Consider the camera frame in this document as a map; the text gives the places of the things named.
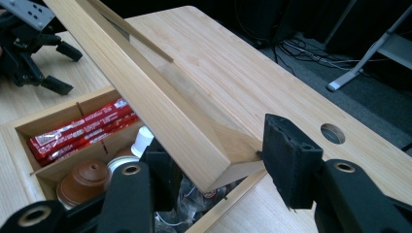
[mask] wooden compartment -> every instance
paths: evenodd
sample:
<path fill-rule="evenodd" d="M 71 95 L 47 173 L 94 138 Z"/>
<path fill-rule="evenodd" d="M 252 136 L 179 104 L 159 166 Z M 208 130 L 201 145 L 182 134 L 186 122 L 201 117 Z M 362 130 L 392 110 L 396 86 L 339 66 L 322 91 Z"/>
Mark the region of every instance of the wooden compartment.
<path fill-rule="evenodd" d="M 92 144 L 45 167 L 41 167 L 34 158 L 34 155 L 27 145 L 28 139 L 58 128 L 118 98 L 120 98 L 120 95 L 117 91 L 114 89 L 106 89 L 106 91 L 99 91 L 94 95 L 91 94 L 73 102 L 63 104 L 62 106 L 44 111 L 39 116 L 27 117 L 14 126 L 18 141 L 31 167 L 31 169 L 26 172 L 30 173 L 30 176 L 36 177 L 46 199 L 56 199 L 55 189 L 57 183 L 70 172 L 75 164 L 91 158 L 98 159 L 103 163 L 108 163 L 118 150 L 131 146 L 143 122 L 139 120 L 137 123 L 106 137 L 101 143 Z"/>

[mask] red snack package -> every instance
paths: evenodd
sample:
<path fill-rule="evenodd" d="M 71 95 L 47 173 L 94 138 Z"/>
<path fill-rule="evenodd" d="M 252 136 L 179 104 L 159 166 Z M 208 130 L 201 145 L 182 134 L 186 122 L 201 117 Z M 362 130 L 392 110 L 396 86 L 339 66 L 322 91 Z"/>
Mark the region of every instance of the red snack package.
<path fill-rule="evenodd" d="M 120 98 L 59 129 L 33 137 L 27 144 L 36 159 L 40 160 L 75 142 L 81 136 L 131 113 L 130 106 Z"/>
<path fill-rule="evenodd" d="M 38 160 L 40 166 L 44 167 L 56 161 L 59 158 L 67 157 L 68 155 L 81 150 L 95 142 L 99 142 L 103 138 L 110 135 L 114 130 L 118 128 L 124 128 L 126 125 L 137 122 L 139 118 L 136 114 L 132 113 L 130 115 L 124 116 L 123 118 L 117 119 L 112 123 L 105 125 L 103 128 L 96 129 L 89 134 L 84 135 L 79 140 L 63 147 L 50 154 L 49 156 Z"/>

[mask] wooden table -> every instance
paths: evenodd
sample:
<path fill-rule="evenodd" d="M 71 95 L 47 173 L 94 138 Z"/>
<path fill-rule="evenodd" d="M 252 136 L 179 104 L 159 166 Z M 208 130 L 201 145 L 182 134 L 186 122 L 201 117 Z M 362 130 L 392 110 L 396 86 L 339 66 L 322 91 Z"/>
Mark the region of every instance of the wooden table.
<path fill-rule="evenodd" d="M 412 159 L 408 155 L 195 8 L 134 17 L 129 22 L 171 55 L 179 72 L 194 78 L 201 91 L 185 89 L 185 80 L 178 79 L 175 67 L 131 39 L 162 75 L 176 82 L 179 90 L 199 105 L 205 105 L 207 98 L 210 100 L 207 103 L 213 103 L 210 108 L 218 106 L 236 118 L 230 121 L 222 117 L 222 124 L 241 125 L 246 133 L 261 140 L 264 114 L 287 117 L 325 150 L 324 159 L 341 158 L 359 164 L 385 194 L 412 204 Z M 70 35 L 63 36 L 78 48 Z M 87 57 L 72 63 L 44 48 L 35 59 L 45 74 L 70 83 L 75 89 L 69 96 L 58 96 L 41 87 L 18 88 L 2 80 L 6 83 L 1 85 L 0 92 L 2 127 L 7 127 L 11 120 L 110 86 Z M 322 135 L 321 127 L 325 123 L 343 131 L 343 144 L 333 144 Z M 20 207 L 41 200 L 42 195 L 31 193 L 25 189 L 24 181 L 12 175 L 18 164 L 10 159 L 13 155 L 8 154 L 2 140 L 0 150 L 0 182 L 10 187 L 0 191 L 0 222 L 3 222 Z M 288 211 L 271 178 L 263 171 L 248 177 L 191 231 L 205 229 L 211 232 L 311 232 L 316 231 L 316 225 L 313 211 Z"/>

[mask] gray carpet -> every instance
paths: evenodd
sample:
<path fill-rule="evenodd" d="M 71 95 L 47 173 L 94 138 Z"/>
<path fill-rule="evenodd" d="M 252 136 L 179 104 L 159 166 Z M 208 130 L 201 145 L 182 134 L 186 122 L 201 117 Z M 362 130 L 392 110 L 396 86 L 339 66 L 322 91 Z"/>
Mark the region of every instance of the gray carpet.
<path fill-rule="evenodd" d="M 322 46 L 314 40 L 303 40 Z M 271 48 L 260 51 L 275 60 Z M 278 59 L 279 65 L 293 71 L 303 82 L 387 141 L 400 149 L 412 143 L 411 92 L 400 91 L 381 83 L 371 78 L 373 74 L 358 76 L 339 90 L 330 92 L 326 85 L 346 71 L 327 68 L 316 62 L 296 60 L 281 52 L 279 47 L 276 51 L 284 61 Z"/>

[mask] white bottle cap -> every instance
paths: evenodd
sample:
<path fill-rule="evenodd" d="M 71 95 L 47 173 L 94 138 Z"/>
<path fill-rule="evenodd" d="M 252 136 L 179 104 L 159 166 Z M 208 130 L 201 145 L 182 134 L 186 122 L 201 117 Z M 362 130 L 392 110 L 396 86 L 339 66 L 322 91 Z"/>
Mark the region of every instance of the white bottle cap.
<path fill-rule="evenodd" d="M 141 157 L 146 147 L 151 144 L 154 135 L 148 127 L 143 126 L 137 133 L 136 142 L 131 146 L 131 152 L 137 157 Z"/>

